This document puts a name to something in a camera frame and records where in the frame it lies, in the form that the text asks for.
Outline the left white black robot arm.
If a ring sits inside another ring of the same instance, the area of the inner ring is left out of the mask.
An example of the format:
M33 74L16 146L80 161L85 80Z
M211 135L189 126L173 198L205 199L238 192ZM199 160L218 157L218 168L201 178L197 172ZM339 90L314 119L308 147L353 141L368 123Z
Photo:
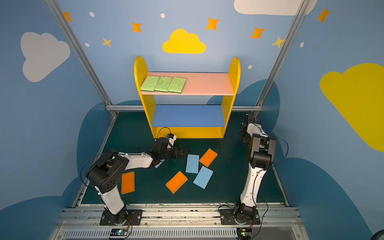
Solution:
M173 134L160 137L141 153L109 150L98 155L99 158L86 172L86 178L101 196L107 214L116 217L126 208L117 187L126 170L153 168L162 160L181 159L188 154L187 148L175 146L176 139Z

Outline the green sponge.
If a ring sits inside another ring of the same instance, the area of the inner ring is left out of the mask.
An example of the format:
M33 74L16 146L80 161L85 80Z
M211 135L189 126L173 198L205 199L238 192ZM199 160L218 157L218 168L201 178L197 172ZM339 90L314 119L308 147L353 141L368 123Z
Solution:
M171 84L172 82L172 77L164 77L164 76L161 76L159 78L159 80L157 81L155 87L154 87L154 90L156 92L165 92L167 93L168 92L168 88L169 88L169 85Z
M168 92L181 94L186 84L187 79L174 77L168 86Z
M154 92L159 76L147 76L141 85L141 91Z

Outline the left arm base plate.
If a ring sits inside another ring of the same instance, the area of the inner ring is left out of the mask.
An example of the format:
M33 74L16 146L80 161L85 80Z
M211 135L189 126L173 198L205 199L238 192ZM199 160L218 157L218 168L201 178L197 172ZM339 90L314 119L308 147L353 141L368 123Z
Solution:
M104 209L100 226L138 226L141 223L143 210L127 210L123 208L116 215Z

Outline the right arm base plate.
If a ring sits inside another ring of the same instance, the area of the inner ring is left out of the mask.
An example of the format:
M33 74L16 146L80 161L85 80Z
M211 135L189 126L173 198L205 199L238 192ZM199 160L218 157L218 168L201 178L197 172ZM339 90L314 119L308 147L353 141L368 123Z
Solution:
M222 225L260 225L261 218L256 208L249 210L220 209Z

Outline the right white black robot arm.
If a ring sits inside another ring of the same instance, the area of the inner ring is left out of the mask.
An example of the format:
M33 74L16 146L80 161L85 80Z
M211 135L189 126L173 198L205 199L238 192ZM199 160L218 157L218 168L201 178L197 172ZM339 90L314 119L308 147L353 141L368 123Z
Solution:
M240 200L235 206L234 219L237 224L259 224L257 198L260 185L267 170L274 166L277 140L268 135L254 113L247 113L240 132L243 143L249 145L247 155L248 176Z

